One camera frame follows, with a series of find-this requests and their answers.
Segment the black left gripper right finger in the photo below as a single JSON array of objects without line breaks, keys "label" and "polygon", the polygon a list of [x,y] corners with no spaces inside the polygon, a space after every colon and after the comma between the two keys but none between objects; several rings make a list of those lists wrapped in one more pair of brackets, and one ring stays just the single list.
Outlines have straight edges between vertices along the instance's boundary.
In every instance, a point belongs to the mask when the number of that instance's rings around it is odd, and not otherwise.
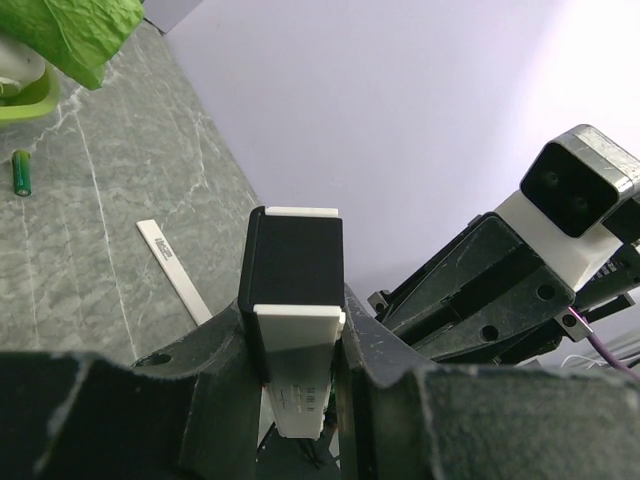
[{"label": "black left gripper right finger", "polygon": [[635,479],[639,385],[609,371],[435,364],[347,292],[345,479]]}]

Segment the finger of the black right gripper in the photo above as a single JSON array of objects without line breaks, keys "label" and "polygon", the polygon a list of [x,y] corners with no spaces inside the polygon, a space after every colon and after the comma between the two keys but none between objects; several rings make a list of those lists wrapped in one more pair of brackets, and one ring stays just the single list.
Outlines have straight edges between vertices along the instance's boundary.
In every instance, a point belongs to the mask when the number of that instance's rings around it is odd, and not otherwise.
[{"label": "finger of the black right gripper", "polygon": [[389,329],[441,308],[466,319],[540,267],[540,257],[496,213],[476,217],[399,287],[374,303]]},{"label": "finger of the black right gripper", "polygon": [[575,300],[543,264],[494,266],[399,329],[399,337],[436,363],[491,363]]}]

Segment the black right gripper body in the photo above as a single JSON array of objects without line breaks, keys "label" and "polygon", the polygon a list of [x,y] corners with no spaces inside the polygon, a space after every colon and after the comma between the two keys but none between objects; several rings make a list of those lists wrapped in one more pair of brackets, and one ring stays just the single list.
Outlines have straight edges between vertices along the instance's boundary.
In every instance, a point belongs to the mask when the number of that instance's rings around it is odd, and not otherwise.
[{"label": "black right gripper body", "polygon": [[566,335],[578,342],[593,334],[593,322],[632,304],[626,295],[639,286],[639,194],[633,187],[622,191],[596,173],[584,173],[569,189],[567,210],[573,233],[586,235],[601,227],[621,242],[596,262],[564,315]]}]

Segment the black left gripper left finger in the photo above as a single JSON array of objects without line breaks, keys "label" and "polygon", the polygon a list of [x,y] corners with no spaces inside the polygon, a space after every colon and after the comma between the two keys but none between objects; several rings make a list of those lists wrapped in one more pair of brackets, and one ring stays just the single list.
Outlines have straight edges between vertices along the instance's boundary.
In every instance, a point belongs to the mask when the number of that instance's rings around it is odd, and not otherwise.
[{"label": "black left gripper left finger", "polygon": [[132,366],[5,352],[1,475],[251,479],[260,397],[235,305]]}]

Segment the slim white remote control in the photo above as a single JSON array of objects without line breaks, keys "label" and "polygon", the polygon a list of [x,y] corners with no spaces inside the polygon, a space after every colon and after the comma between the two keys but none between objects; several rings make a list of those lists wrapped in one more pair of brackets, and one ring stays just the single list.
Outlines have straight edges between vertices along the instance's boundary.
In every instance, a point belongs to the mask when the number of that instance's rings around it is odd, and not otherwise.
[{"label": "slim white remote control", "polygon": [[237,297],[278,433],[320,437],[346,323],[343,221],[335,208],[255,208]]}]

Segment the white remote battery cover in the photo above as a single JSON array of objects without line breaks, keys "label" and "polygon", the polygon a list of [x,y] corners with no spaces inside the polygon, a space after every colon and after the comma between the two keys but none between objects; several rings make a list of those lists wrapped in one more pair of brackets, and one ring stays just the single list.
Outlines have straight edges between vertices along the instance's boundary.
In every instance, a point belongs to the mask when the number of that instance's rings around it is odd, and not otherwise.
[{"label": "white remote battery cover", "polygon": [[211,311],[191,281],[191,278],[182,266],[157,222],[155,220],[142,220],[136,223],[136,227],[191,315],[194,323],[197,326],[201,326],[210,320],[212,318]]}]

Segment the green plastic bowl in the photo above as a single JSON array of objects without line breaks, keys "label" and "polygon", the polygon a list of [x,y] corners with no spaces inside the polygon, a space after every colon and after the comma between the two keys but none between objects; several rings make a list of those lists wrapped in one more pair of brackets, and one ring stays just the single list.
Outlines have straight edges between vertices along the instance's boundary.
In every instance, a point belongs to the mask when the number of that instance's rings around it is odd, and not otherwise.
[{"label": "green plastic bowl", "polygon": [[44,75],[19,94],[1,99],[1,126],[26,122],[52,113],[60,99],[60,84],[55,68],[46,64]]}]

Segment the white green cabbage toy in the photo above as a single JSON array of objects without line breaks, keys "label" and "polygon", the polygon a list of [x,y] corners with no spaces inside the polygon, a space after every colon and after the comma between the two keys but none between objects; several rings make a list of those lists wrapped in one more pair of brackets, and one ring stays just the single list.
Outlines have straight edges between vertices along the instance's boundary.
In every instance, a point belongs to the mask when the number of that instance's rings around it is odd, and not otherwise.
[{"label": "white green cabbage toy", "polygon": [[1,97],[19,94],[45,73],[45,61],[27,45],[1,34]]}]

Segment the green lettuce toy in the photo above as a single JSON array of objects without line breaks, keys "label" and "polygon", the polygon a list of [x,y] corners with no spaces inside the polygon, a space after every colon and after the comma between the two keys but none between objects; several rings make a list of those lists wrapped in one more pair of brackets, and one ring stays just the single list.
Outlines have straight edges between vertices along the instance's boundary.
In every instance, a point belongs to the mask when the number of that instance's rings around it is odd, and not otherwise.
[{"label": "green lettuce toy", "polygon": [[145,16],[139,0],[14,0],[1,3],[1,32],[89,90]]}]

